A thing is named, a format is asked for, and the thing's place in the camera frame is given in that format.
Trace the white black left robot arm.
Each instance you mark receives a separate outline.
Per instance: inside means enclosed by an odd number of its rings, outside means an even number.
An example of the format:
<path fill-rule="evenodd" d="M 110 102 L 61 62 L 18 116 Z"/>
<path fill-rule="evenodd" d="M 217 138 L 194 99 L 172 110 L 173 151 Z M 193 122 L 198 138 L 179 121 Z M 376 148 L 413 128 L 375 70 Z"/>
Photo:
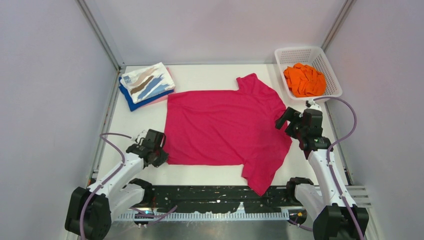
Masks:
<path fill-rule="evenodd" d="M 148 207 L 153 202 L 153 185 L 135 176 L 148 166 L 158 168 L 168 160 L 166 135 L 149 129 L 144 136 L 131 140 L 133 144 L 126 151 L 112 146 L 121 159 L 103 178 L 72 192 L 65 230 L 84 240 L 102 240 L 121 214 L 135 205 Z"/>

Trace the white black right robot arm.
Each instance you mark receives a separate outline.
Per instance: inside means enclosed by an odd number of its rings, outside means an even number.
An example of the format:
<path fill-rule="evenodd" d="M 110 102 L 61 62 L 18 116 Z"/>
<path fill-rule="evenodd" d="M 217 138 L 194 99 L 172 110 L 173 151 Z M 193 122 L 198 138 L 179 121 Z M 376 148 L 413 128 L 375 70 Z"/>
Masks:
<path fill-rule="evenodd" d="M 369 214 L 359 207 L 337 171 L 334 145 L 323 136 L 323 113 L 319 106 L 303 112 L 288 107 L 275 122 L 276 129 L 299 142 L 299 148 L 315 173 L 319 190 L 307 179 L 294 178 L 285 198 L 291 205 L 303 205 L 312 219 L 316 240 L 363 240 Z"/>

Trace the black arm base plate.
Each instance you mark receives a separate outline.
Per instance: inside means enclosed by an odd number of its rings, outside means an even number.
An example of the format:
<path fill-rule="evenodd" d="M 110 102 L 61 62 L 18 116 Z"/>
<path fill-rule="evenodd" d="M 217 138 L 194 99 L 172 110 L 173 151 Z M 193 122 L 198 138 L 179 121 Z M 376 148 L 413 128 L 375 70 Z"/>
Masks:
<path fill-rule="evenodd" d="M 154 185 L 147 197 L 134 205 L 149 210 L 168 212 L 177 206 L 176 213 L 234 213 L 243 207 L 248 214 L 277 213 L 282 208 L 302 207 L 285 186 L 270 186 L 260 196 L 248 186 L 212 185 Z"/>

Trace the magenta t shirt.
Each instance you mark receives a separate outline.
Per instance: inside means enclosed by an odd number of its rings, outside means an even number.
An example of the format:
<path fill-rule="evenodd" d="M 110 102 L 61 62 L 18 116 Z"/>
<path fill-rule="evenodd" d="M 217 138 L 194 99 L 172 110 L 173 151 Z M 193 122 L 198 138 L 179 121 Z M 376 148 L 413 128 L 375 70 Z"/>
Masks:
<path fill-rule="evenodd" d="M 171 94 L 164 150 L 170 165 L 240 165 L 247 185 L 262 196 L 292 144 L 275 127 L 286 106 L 255 73 L 238 77 L 236 83 L 237 90 Z"/>

